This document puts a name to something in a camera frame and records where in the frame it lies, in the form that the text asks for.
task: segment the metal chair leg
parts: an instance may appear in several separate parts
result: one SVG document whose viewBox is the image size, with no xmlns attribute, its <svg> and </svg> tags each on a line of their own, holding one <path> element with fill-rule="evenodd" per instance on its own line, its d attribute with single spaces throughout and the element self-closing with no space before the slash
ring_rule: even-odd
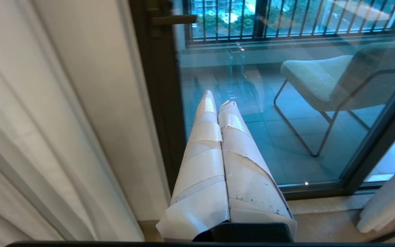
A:
<svg viewBox="0 0 395 247">
<path fill-rule="evenodd" d="M 327 128 L 327 131 L 324 135 L 323 141 L 321 142 L 321 145 L 318 149 L 318 152 L 316 154 L 314 154 L 312 152 L 312 150 L 310 150 L 310 148 L 307 146 L 307 144 L 304 142 L 304 140 L 301 138 L 301 136 L 299 135 L 299 133 L 295 130 L 295 128 L 291 125 L 291 123 L 289 122 L 289 120 L 286 118 L 286 116 L 283 114 L 283 112 L 280 110 L 280 108 L 277 105 L 277 98 L 279 97 L 281 91 L 283 90 L 284 86 L 286 85 L 287 80 L 284 81 L 283 85 L 281 86 L 281 88 L 279 89 L 278 93 L 276 94 L 275 98 L 274 98 L 274 106 L 277 110 L 277 112 L 280 114 L 281 118 L 284 120 L 284 122 L 287 123 L 287 125 L 289 126 L 289 128 L 292 130 L 292 132 L 295 134 L 295 136 L 298 138 L 298 140 L 300 140 L 301 144 L 306 148 L 307 152 L 312 156 L 312 157 L 319 157 L 321 154 L 321 151 L 323 150 L 323 147 L 327 141 L 327 138 L 329 137 L 329 134 L 331 132 L 331 129 L 333 127 L 333 124 L 336 120 L 336 117 L 339 113 L 339 111 L 335 111 L 333 114 L 333 117 L 331 119 L 326 119 L 327 122 L 329 123 L 329 127 Z"/>
</svg>

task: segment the white plastic wrap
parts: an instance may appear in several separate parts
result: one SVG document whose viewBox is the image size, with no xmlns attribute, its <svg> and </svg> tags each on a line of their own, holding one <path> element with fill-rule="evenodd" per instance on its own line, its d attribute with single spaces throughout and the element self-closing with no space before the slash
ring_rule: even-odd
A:
<svg viewBox="0 0 395 247">
<path fill-rule="evenodd" d="M 229 220 L 216 106 L 207 90 L 196 110 L 170 207 L 156 225 L 166 241 L 191 241 Z"/>
<path fill-rule="evenodd" d="M 218 123 L 233 223 L 282 222 L 295 238 L 297 222 L 277 187 L 235 102 L 220 107 Z"/>
</svg>

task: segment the door handle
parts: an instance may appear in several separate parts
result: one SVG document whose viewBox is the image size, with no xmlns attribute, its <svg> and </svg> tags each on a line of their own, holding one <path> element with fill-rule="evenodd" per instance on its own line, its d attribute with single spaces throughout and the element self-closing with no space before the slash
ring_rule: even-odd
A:
<svg viewBox="0 0 395 247">
<path fill-rule="evenodd" d="M 191 24 L 196 23 L 198 16 L 196 14 L 172 15 L 165 17 L 152 17 L 152 25 L 174 25 L 174 24 Z"/>
</svg>

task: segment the balcony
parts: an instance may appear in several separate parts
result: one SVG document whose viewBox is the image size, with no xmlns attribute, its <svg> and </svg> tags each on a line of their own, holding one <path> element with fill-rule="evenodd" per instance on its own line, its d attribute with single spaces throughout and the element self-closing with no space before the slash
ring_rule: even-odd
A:
<svg viewBox="0 0 395 247">
<path fill-rule="evenodd" d="M 395 0 L 189 0 L 175 2 L 175 14 L 199 16 L 196 24 L 175 27 L 187 133 L 210 89 L 217 106 L 237 102 L 280 186 L 339 180 L 385 105 L 340 111 L 323 152 L 313 157 L 274 105 L 286 79 L 280 68 L 287 60 L 355 55 L 365 45 L 395 41 Z M 307 146 L 319 149 L 327 117 L 290 83 L 279 104 Z M 395 164 L 382 167 L 388 169 L 371 176 L 395 173 Z"/>
</svg>

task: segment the glass door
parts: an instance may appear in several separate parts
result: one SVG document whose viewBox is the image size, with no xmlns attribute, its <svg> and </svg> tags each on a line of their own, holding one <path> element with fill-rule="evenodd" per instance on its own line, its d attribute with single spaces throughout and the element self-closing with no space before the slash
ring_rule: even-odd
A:
<svg viewBox="0 0 395 247">
<path fill-rule="evenodd" d="M 158 86 L 179 89 L 180 101 L 161 104 L 181 106 L 175 114 L 185 139 L 199 100 L 211 90 L 217 106 L 236 101 L 287 197 L 350 194 L 362 184 L 373 166 L 367 157 L 395 121 L 395 0 L 130 3 L 137 33 L 153 32 L 148 3 L 160 15 L 197 15 L 196 23 L 146 35 L 152 42 L 170 36 L 170 54 L 159 46 L 147 54 L 137 34 L 147 63 L 160 55 L 177 61 L 175 70 L 162 64 L 144 70 L 162 70 Z M 177 80 L 166 82 L 166 74 Z"/>
</svg>

